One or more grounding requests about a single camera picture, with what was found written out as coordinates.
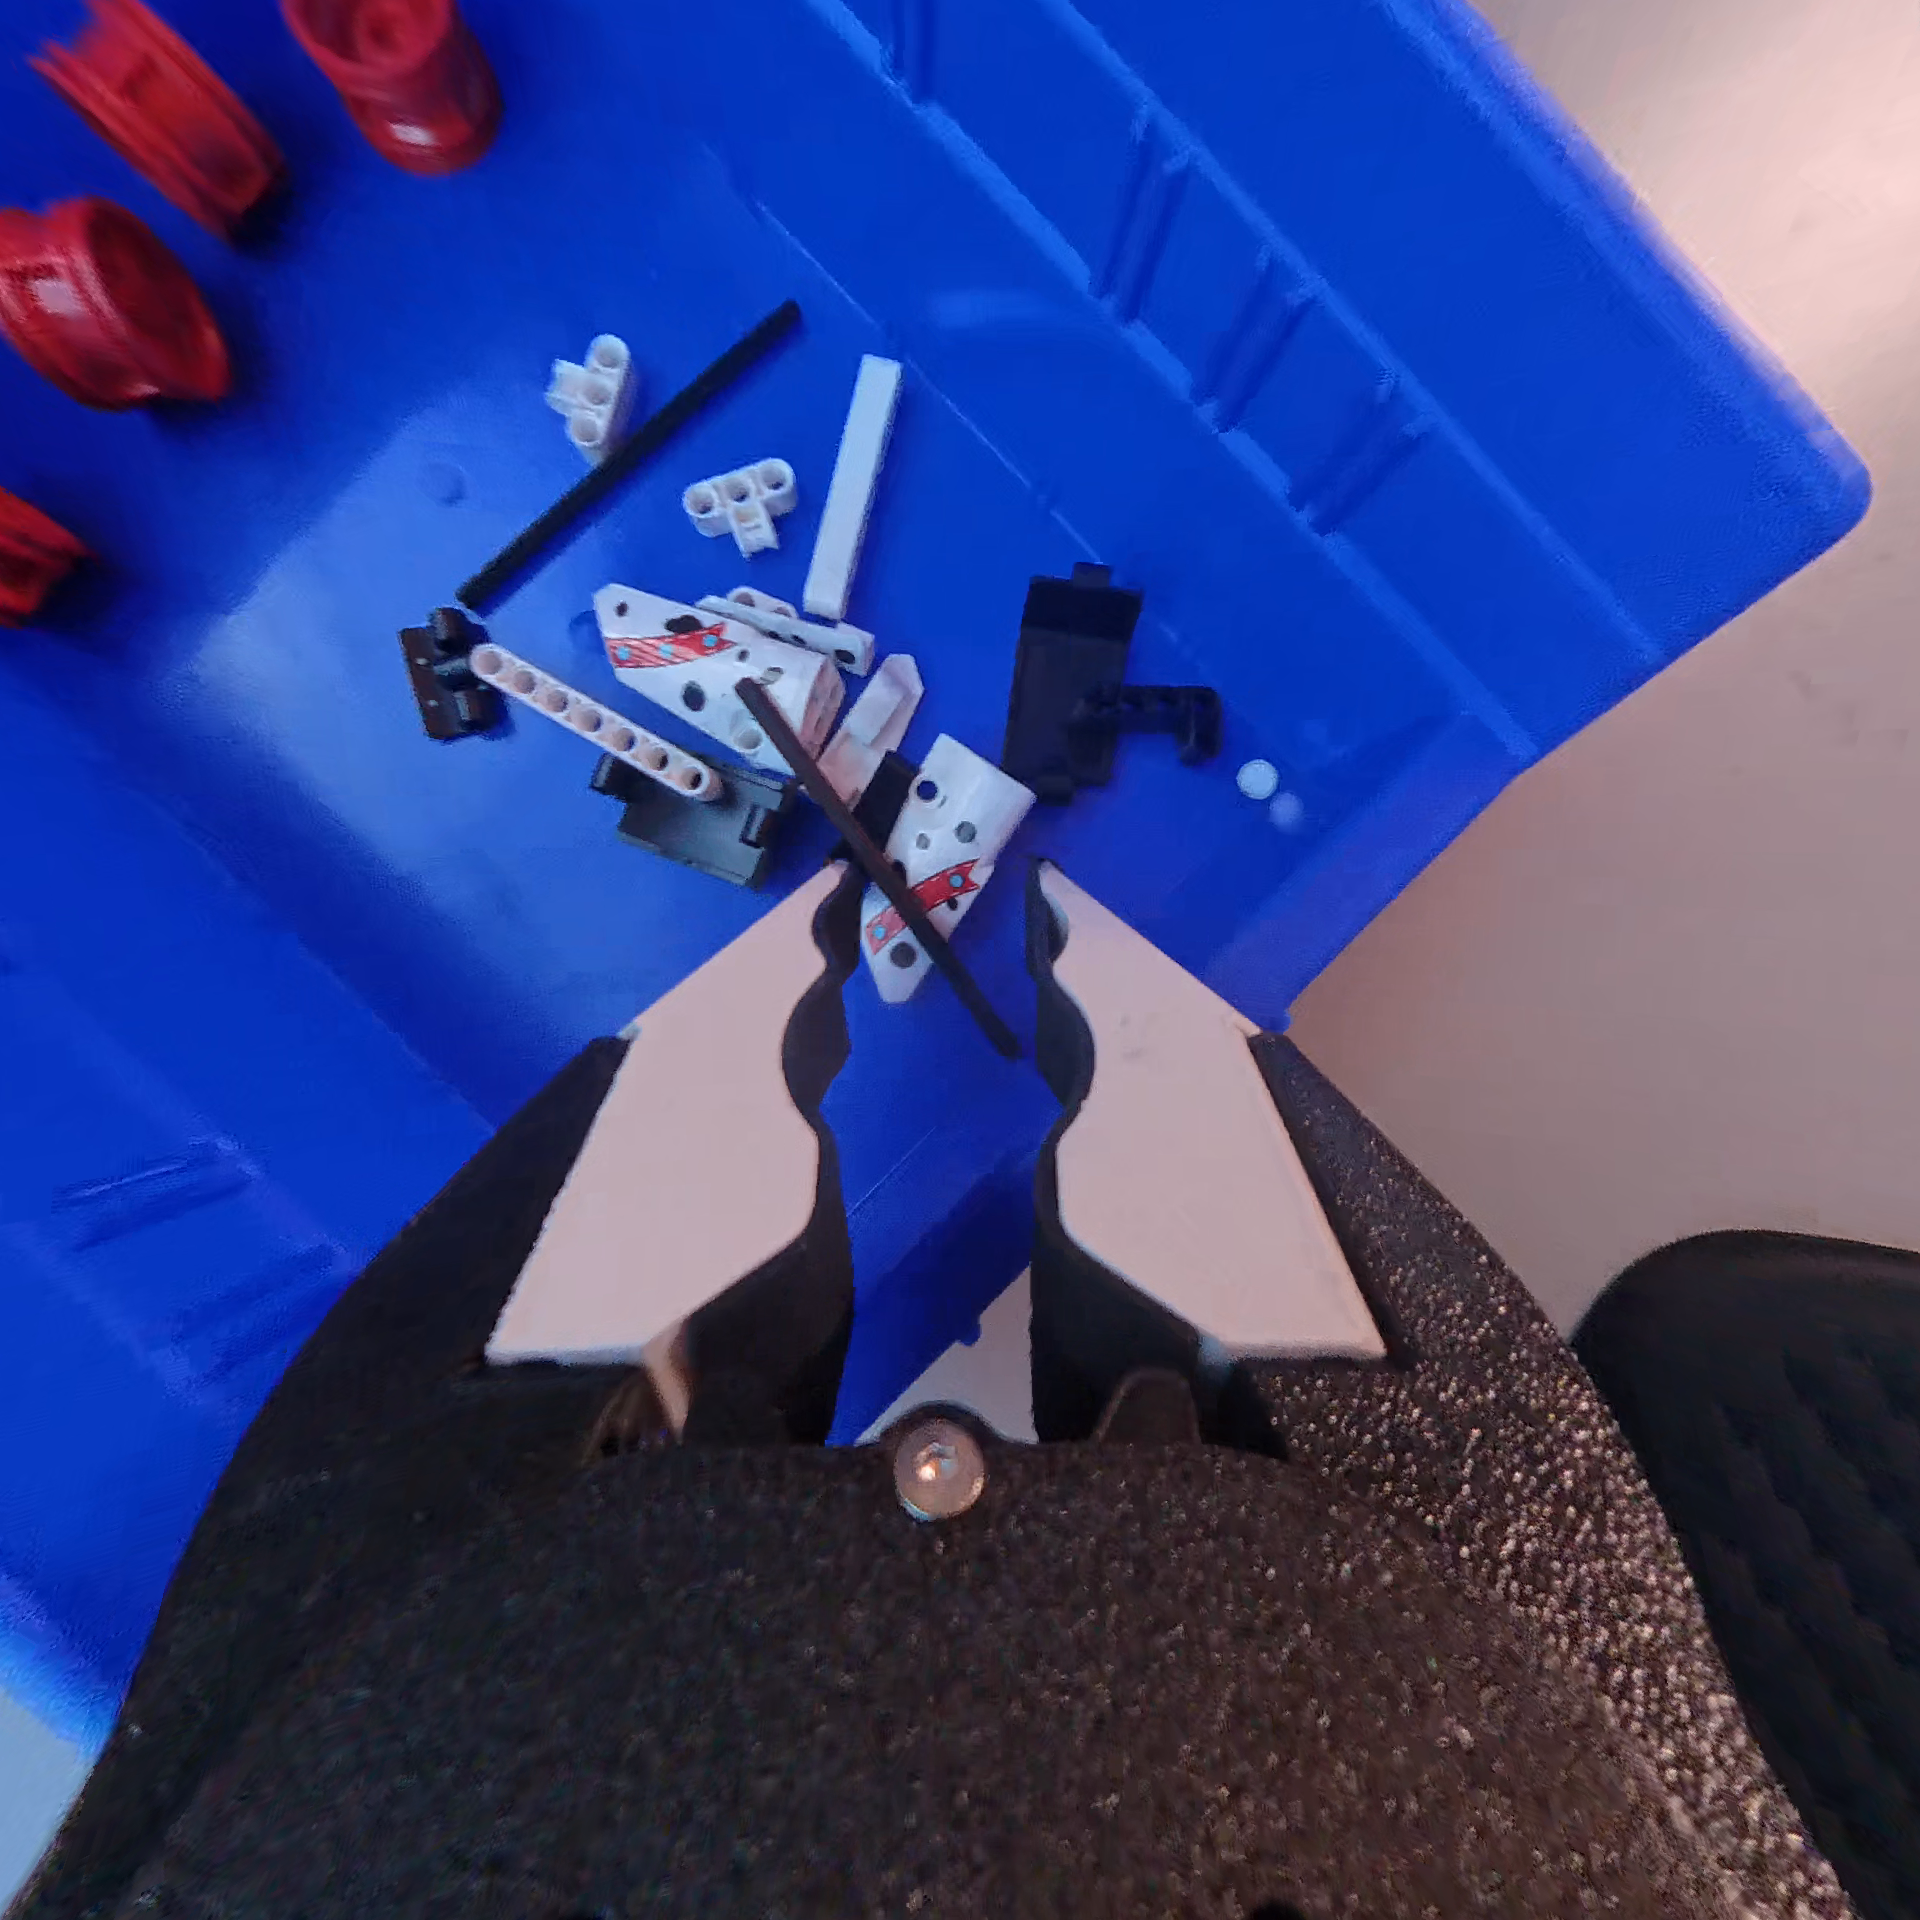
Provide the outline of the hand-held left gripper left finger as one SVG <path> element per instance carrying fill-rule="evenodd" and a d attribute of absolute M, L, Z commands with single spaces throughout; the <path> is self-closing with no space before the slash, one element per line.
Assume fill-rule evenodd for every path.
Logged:
<path fill-rule="evenodd" d="M 846 1228 L 825 1093 L 848 1060 L 863 877 L 823 865 L 643 1008 L 492 1364 L 639 1360 L 697 1310 Z"/>

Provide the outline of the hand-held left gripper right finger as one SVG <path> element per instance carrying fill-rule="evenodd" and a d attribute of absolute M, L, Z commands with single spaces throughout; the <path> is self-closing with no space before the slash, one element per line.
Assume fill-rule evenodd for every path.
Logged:
<path fill-rule="evenodd" d="M 1092 1043 L 1056 1149 L 1071 1248 L 1199 1333 L 1211 1360 L 1382 1360 L 1364 1302 L 1255 1055 L 1258 1023 L 1039 865 L 1050 979 Z"/>

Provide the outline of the black angular brick piece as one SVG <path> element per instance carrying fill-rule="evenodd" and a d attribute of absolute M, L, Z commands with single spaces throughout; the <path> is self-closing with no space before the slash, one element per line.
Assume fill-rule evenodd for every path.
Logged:
<path fill-rule="evenodd" d="M 603 753 L 590 787 L 620 805 L 618 836 L 655 856 L 758 888 L 776 863 L 798 784 L 752 767 L 720 774 L 716 799 L 670 793 L 628 763 Z"/>

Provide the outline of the long black brick axle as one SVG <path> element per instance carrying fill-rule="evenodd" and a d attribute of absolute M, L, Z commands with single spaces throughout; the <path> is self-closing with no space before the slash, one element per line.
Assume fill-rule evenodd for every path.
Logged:
<path fill-rule="evenodd" d="M 998 1046 L 998 1054 L 1008 1060 L 1019 1060 L 1025 1048 L 1015 1029 L 1002 1020 L 1002 1015 L 992 1008 L 990 997 L 971 979 L 966 963 L 953 955 L 953 948 L 940 932 L 926 904 L 918 897 L 912 885 L 896 870 L 882 846 L 879 846 L 858 820 L 852 806 L 840 797 L 823 766 L 804 750 L 800 736 L 794 726 L 790 726 L 767 686 L 755 679 L 739 679 L 734 684 L 734 695 L 752 716 L 760 731 L 776 745 L 794 776 L 822 806 L 833 828 L 841 831 L 858 865 L 866 872 L 868 883 L 882 891 L 882 897 L 895 907 L 895 911 L 898 911 L 906 931 L 911 931 L 919 942 L 931 965 L 950 979 L 953 995 L 963 1000 L 990 1045 Z"/>
<path fill-rule="evenodd" d="M 800 332 L 800 324 L 800 301 L 779 301 L 465 580 L 456 590 L 456 606 L 482 614 L 505 600 L 520 583 L 538 573 L 577 539 L 651 459 L 779 351 Z"/>

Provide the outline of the blue plastic storage bin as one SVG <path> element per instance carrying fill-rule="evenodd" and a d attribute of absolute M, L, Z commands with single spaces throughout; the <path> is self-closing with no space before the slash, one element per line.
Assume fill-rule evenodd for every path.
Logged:
<path fill-rule="evenodd" d="M 91 414 L 6 351 L 6 487 L 96 563 L 6 636 L 6 1680 L 105 1736 L 248 1419 L 552 1071 L 761 911 L 620 840 L 593 752 L 433 743 L 399 636 L 580 471 L 550 360 L 648 400 L 779 351 L 488 620 L 608 688 L 590 597 L 734 577 L 681 489 L 800 472 L 904 364 L 856 616 L 911 752 L 995 753 L 1028 577 L 1111 566 L 1132 740 L 963 932 L 1026 1023 L 1025 859 L 1279 1021 L 1522 771 L 1842 539 L 1864 462 L 1464 4 L 465 4 L 488 157 L 412 177 L 275 4 L 172 4 L 271 124 L 249 249 L 115 175 L 6 4 L 6 206 L 164 236 L 210 409 Z M 1234 774 L 1280 767 L 1254 801 Z"/>

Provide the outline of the white panel with red print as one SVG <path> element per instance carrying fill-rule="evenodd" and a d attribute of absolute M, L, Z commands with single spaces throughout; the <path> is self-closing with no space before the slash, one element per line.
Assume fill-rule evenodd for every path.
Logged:
<path fill-rule="evenodd" d="M 767 771 L 790 766 L 737 696 L 739 681 L 755 681 L 779 709 L 809 757 L 827 743 L 846 684 L 822 654 L 755 624 L 622 583 L 593 597 L 593 614 L 622 686 L 633 688 L 714 747 Z"/>
<path fill-rule="evenodd" d="M 1026 784 L 959 736 L 932 739 L 886 840 L 886 854 L 950 943 L 1033 805 L 1035 793 Z M 887 1005 L 906 1005 L 932 975 L 919 934 L 874 883 L 863 895 L 859 948 L 876 995 Z"/>

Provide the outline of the grey desk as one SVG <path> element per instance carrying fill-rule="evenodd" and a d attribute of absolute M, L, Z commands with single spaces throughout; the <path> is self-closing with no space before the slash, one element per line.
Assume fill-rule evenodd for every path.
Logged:
<path fill-rule="evenodd" d="M 1482 12 L 1874 485 L 1296 1003 L 1572 1331 L 1703 1231 L 1915 1245 L 1919 6 Z"/>

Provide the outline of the white brick beam with holes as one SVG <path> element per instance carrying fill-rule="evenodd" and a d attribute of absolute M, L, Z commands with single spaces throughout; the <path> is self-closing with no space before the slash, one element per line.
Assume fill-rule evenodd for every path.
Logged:
<path fill-rule="evenodd" d="M 484 640 L 468 651 L 466 664 L 480 684 L 681 799 L 718 805 L 730 795 L 724 776 L 704 759 L 639 726 L 624 713 L 562 684 L 511 648 Z"/>

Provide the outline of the small black brick connector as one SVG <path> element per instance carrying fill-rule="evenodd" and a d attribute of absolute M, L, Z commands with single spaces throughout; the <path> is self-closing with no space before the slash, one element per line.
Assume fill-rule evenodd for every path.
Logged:
<path fill-rule="evenodd" d="M 473 671 L 488 631 L 463 607 L 435 607 L 426 624 L 400 628 L 400 651 L 427 739 L 484 736 L 500 723 L 499 691 Z"/>

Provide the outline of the small pale brick piece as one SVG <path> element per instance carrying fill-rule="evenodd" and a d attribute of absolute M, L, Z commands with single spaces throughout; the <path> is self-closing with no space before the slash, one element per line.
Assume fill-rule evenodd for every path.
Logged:
<path fill-rule="evenodd" d="M 779 548 L 779 518 L 798 508 L 798 497 L 794 467 L 769 457 L 689 485 L 681 508 L 703 536 L 730 536 L 750 559 Z"/>
<path fill-rule="evenodd" d="M 567 444 L 599 467 L 626 438 L 639 395 L 633 350 L 615 334 L 596 334 L 580 360 L 554 360 L 545 400 L 567 429 Z"/>

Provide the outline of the long white flat brick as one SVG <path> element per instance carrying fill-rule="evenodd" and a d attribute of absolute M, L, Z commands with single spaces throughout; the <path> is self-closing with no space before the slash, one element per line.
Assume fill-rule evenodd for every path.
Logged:
<path fill-rule="evenodd" d="M 802 588 L 802 606 L 815 620 L 840 622 L 848 613 L 900 387 L 904 368 L 896 358 L 859 358 Z"/>

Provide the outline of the red wheel hub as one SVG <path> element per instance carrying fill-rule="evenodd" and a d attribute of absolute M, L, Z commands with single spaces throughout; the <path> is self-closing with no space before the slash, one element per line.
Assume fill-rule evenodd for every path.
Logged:
<path fill-rule="evenodd" d="M 239 93 L 139 1 L 94 1 L 33 57 L 54 91 L 198 223 L 235 244 L 281 190 L 279 144 Z"/>
<path fill-rule="evenodd" d="M 415 175 L 480 160 L 499 131 L 495 65 L 454 1 L 279 1 L 364 140 Z"/>
<path fill-rule="evenodd" d="M 233 384 L 225 334 L 186 265 L 98 196 L 2 211 L 2 332 L 35 373 L 96 412 L 218 403 Z"/>
<path fill-rule="evenodd" d="M 20 628 L 89 559 L 89 547 L 31 500 L 2 489 L 2 625 Z"/>

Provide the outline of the black brick frame piece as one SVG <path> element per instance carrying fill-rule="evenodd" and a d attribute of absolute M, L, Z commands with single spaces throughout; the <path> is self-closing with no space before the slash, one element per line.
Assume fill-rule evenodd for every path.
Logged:
<path fill-rule="evenodd" d="M 1039 801 L 1063 806 L 1113 779 L 1124 736 L 1168 736 L 1195 766 L 1222 750 L 1223 707 L 1206 686 L 1128 679 L 1143 597 L 1104 564 L 1028 583 L 999 767 Z"/>

